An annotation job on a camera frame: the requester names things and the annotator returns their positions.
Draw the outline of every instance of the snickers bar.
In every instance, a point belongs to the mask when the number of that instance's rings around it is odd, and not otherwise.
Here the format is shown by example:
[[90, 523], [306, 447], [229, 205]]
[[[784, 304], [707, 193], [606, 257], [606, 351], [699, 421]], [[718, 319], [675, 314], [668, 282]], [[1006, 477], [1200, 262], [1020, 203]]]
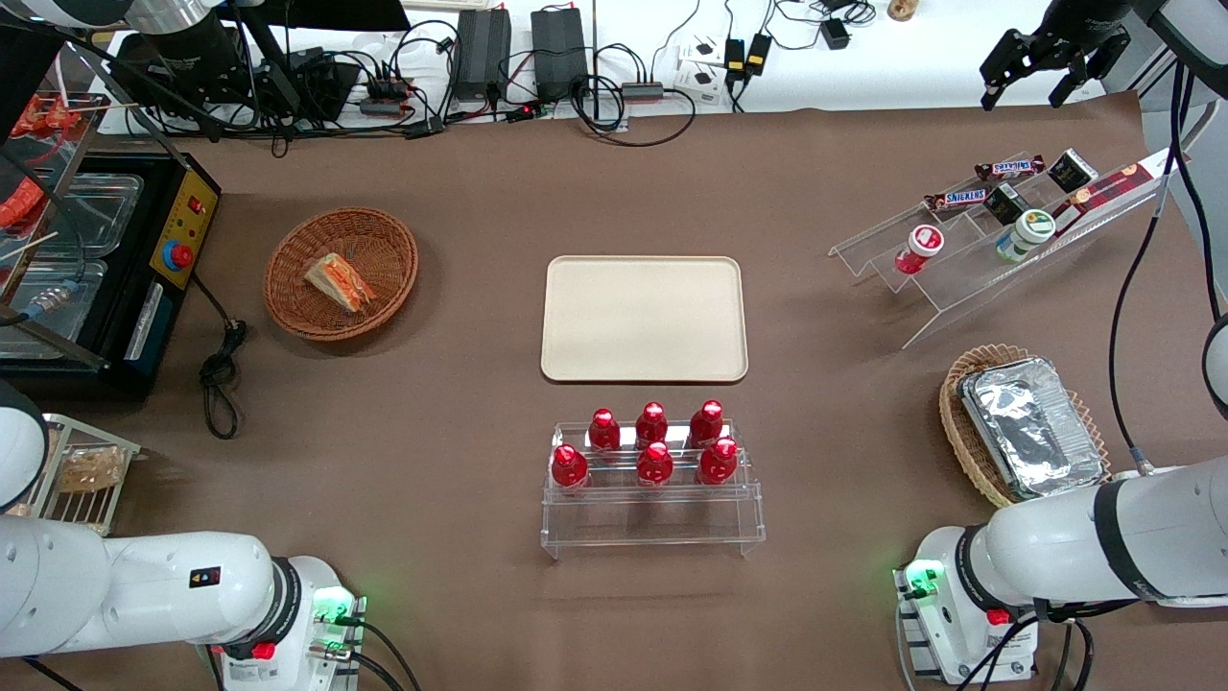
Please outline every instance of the snickers bar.
[[1001, 163], [981, 163], [974, 168], [976, 177], [989, 179], [1011, 179], [1014, 177], [1032, 177], [1045, 171], [1045, 160], [1033, 156], [1024, 161], [1003, 161]]
[[949, 194], [926, 194], [925, 205], [933, 212], [946, 211], [959, 206], [971, 206], [984, 204], [989, 196], [987, 189], [965, 189]]

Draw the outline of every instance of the clear acrylic stand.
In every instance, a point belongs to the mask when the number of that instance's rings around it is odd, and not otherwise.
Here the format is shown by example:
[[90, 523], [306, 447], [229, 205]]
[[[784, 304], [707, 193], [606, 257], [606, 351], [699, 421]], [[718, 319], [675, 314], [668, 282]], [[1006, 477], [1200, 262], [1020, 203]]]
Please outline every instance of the clear acrylic stand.
[[560, 423], [550, 446], [571, 444], [588, 459], [591, 487], [560, 487], [546, 457], [542, 500], [542, 547], [558, 560], [565, 547], [618, 545], [738, 545], [745, 556], [766, 538], [763, 496], [750, 457], [732, 421], [723, 433], [738, 443], [738, 470], [725, 485], [698, 485], [700, 452], [685, 449], [688, 421], [672, 421], [666, 436], [674, 474], [664, 487], [640, 487], [635, 470], [635, 423], [619, 423], [621, 450], [588, 446], [588, 423]]
[[[1030, 157], [1030, 153], [1020, 151], [1007, 160]], [[1070, 193], [1047, 173], [1006, 182], [1034, 209], [1052, 211], [1070, 198]], [[1159, 183], [1160, 179], [1156, 178], [1130, 190], [1115, 200], [1116, 207], [1108, 215], [1077, 222], [1061, 237], [1033, 249], [1019, 263], [998, 257], [995, 244], [1008, 230], [981, 204], [955, 214], [935, 214], [925, 204], [917, 204], [836, 244], [828, 255], [839, 255], [856, 276], [868, 276], [873, 271], [893, 292], [899, 292], [907, 285], [920, 288], [935, 314], [903, 345], [903, 349], [907, 349], [916, 340], [971, 314], [1008, 287], [1040, 270], [1074, 259], [1088, 245], [1088, 242], [1079, 239], [1154, 196]], [[997, 184], [1000, 183], [969, 178], [942, 193]], [[925, 268], [906, 275], [896, 270], [895, 254], [905, 247], [909, 231], [921, 223], [941, 228], [944, 244], [942, 252], [930, 259]]]

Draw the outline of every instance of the beige tray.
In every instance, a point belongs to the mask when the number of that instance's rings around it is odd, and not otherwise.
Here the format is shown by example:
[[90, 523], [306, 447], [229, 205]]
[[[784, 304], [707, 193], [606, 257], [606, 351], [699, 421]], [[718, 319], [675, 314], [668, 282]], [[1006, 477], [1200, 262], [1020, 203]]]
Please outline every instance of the beige tray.
[[554, 382], [745, 377], [742, 269], [728, 257], [558, 257], [542, 372]]

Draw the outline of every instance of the woven bread basket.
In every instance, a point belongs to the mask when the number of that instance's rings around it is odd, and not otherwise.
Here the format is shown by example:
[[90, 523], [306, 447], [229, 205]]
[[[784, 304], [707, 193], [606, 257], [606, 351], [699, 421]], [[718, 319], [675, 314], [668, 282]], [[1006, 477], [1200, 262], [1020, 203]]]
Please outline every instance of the woven bread basket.
[[[950, 366], [950, 372], [947, 373], [947, 379], [942, 383], [942, 392], [938, 394], [942, 427], [947, 431], [947, 441], [955, 450], [959, 466], [964, 469], [964, 475], [973, 481], [976, 490], [998, 508], [1009, 507], [1023, 500], [1016, 498], [1006, 481], [1002, 480], [997, 464], [993, 463], [989, 449], [985, 448], [985, 441], [981, 439], [980, 432], [976, 431], [976, 426], [968, 416], [959, 398], [959, 380], [968, 374], [1006, 366], [1028, 357], [1030, 356], [1027, 351], [1017, 349], [1014, 345], [980, 345], [980, 347], [960, 356], [955, 365]], [[1088, 412], [1087, 406], [1083, 405], [1077, 394], [1073, 392], [1066, 392], [1066, 394], [1071, 398], [1071, 404], [1074, 405], [1074, 410], [1078, 411], [1079, 419], [1092, 436], [1097, 450], [1100, 452], [1100, 461], [1108, 477], [1109, 457], [1104, 450], [1100, 432], [1092, 422], [1092, 414]]]
[[[375, 298], [349, 312], [305, 277], [336, 252], [371, 285]], [[341, 340], [372, 330], [400, 308], [418, 277], [418, 244], [395, 217], [349, 206], [303, 221], [281, 239], [264, 271], [264, 304], [278, 325], [308, 340]]]

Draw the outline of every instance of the red drink bottle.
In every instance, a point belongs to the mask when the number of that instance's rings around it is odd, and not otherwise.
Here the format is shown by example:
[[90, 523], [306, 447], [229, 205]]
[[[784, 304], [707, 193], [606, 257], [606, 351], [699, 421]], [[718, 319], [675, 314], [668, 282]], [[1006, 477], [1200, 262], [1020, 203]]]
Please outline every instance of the red drink bottle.
[[686, 438], [688, 449], [706, 449], [721, 436], [725, 425], [725, 409], [720, 401], [707, 401], [691, 416], [691, 433]]
[[695, 466], [695, 482], [700, 485], [725, 485], [738, 470], [738, 443], [729, 437], [722, 437], [715, 444], [704, 449], [704, 455]]
[[618, 452], [618, 422], [614, 421], [614, 414], [607, 409], [598, 409], [593, 414], [593, 422], [588, 426], [588, 446], [593, 449]]
[[588, 476], [588, 461], [571, 444], [555, 448], [550, 476], [560, 487], [588, 487], [593, 484], [593, 479]]
[[648, 404], [635, 421], [635, 448], [647, 449], [653, 442], [664, 442], [667, 430], [666, 410], [656, 401]]
[[640, 453], [635, 473], [642, 487], [661, 487], [669, 482], [669, 476], [674, 474], [674, 459], [664, 442], [653, 442]]

